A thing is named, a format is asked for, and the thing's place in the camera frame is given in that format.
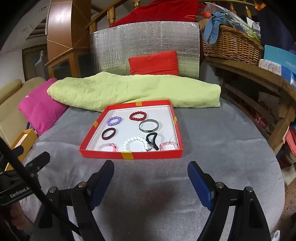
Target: metal bolt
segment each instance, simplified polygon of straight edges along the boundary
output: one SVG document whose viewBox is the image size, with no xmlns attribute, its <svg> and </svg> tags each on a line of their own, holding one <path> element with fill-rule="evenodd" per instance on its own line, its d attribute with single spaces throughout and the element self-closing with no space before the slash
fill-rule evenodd
<svg viewBox="0 0 296 241">
<path fill-rule="evenodd" d="M 51 187 L 51 188 L 49 189 L 49 192 L 50 192 L 50 193 L 53 193 L 53 192 L 55 192 L 56 190 L 57 190 L 56 187 Z"/>
<path fill-rule="evenodd" d="M 223 188 L 224 187 L 224 184 L 222 182 L 217 182 L 216 183 L 216 187 L 217 188 Z"/>
<path fill-rule="evenodd" d="M 246 187 L 246 190 L 247 190 L 248 192 L 252 192 L 252 191 L 253 191 L 253 188 L 250 187 L 250 186 L 247 186 L 247 187 Z"/>
<path fill-rule="evenodd" d="M 84 188 L 86 185 L 87 185 L 87 182 L 80 182 L 80 183 L 78 184 L 78 186 L 79 186 L 80 188 Z"/>
</svg>

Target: blue ribbon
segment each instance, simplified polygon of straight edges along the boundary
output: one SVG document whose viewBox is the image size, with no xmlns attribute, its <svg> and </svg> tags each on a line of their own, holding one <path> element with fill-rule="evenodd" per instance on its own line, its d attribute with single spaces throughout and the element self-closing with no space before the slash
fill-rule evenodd
<svg viewBox="0 0 296 241">
<path fill-rule="evenodd" d="M 209 21 L 207 22 L 207 25 L 205 27 L 204 32 L 204 40 L 206 45 L 213 45 L 216 43 L 219 33 L 219 26 L 221 24 L 227 25 L 227 21 L 224 18 L 224 11 L 221 12 L 214 12 L 214 16 L 212 16 Z"/>
</svg>

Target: teal box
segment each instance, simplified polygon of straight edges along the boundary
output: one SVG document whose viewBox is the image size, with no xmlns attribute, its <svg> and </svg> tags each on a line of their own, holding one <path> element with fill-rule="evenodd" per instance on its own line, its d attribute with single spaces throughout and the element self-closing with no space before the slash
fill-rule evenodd
<svg viewBox="0 0 296 241">
<path fill-rule="evenodd" d="M 278 63 L 296 74 L 296 55 L 286 50 L 265 45 L 264 59 Z"/>
</svg>

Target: pink beaded bracelet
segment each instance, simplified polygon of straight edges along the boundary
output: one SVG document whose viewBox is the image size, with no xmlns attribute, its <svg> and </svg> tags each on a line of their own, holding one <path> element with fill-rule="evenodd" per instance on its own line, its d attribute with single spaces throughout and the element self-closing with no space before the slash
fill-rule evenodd
<svg viewBox="0 0 296 241">
<path fill-rule="evenodd" d="M 178 143 L 177 143 L 177 142 L 173 142 L 173 141 L 169 141 L 169 142 L 166 141 L 166 142 L 164 142 L 164 143 L 161 143 L 161 144 L 159 145 L 159 149 L 160 149 L 160 150 L 163 150 L 163 147 L 166 146 L 166 145 L 173 145 L 174 148 L 175 148 L 175 150 L 176 150 L 176 149 L 179 149 Z"/>
<path fill-rule="evenodd" d="M 98 146 L 98 148 L 96 150 L 101 151 L 102 148 L 106 147 L 106 146 L 112 146 L 113 147 L 113 152 L 116 152 L 116 146 L 115 146 L 114 143 L 107 143 L 107 144 L 100 145 L 100 146 Z"/>
</svg>

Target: green blanket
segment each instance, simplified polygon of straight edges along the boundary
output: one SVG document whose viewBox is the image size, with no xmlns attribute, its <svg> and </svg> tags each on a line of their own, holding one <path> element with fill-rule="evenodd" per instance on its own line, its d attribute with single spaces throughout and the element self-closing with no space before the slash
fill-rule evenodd
<svg viewBox="0 0 296 241">
<path fill-rule="evenodd" d="M 174 107 L 219 107 L 220 86 L 175 75 L 127 75 L 101 72 L 87 78 L 67 77 L 47 93 L 56 101 L 87 110 L 108 105 L 169 99 Z"/>
</svg>

